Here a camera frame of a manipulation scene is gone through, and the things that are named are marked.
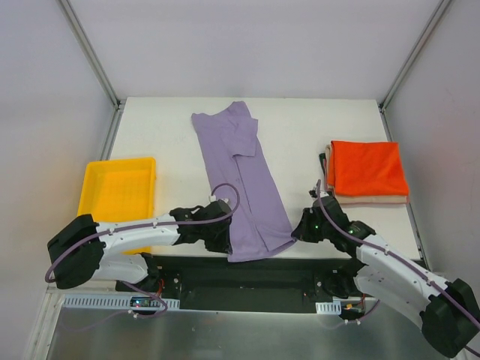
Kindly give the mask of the purple t-shirt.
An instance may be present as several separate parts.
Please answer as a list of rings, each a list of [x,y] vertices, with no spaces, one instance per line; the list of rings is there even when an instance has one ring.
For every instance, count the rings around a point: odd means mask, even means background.
[[[194,113],[191,121],[211,189],[238,206],[229,228],[228,260],[261,260],[291,247],[293,229],[247,104],[234,101],[214,115]]]

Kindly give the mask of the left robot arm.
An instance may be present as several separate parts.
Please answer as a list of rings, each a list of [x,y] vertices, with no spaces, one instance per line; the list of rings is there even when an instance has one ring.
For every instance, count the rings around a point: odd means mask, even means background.
[[[190,245],[228,254],[235,209],[223,200],[207,206],[175,208],[151,219],[105,223],[91,214],[73,219],[47,243],[51,266],[45,280],[68,290],[92,280],[132,284],[143,292],[159,287],[160,275],[145,247]]]

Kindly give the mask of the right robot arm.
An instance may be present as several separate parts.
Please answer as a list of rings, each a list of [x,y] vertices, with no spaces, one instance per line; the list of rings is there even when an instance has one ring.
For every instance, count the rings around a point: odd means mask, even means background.
[[[326,293],[341,299],[358,292],[373,296],[410,320],[449,359],[467,349],[479,334],[479,304],[468,283],[447,280],[400,254],[366,223],[350,220],[329,193],[310,196],[313,204],[303,209],[292,237],[328,240],[350,257],[322,282]]]

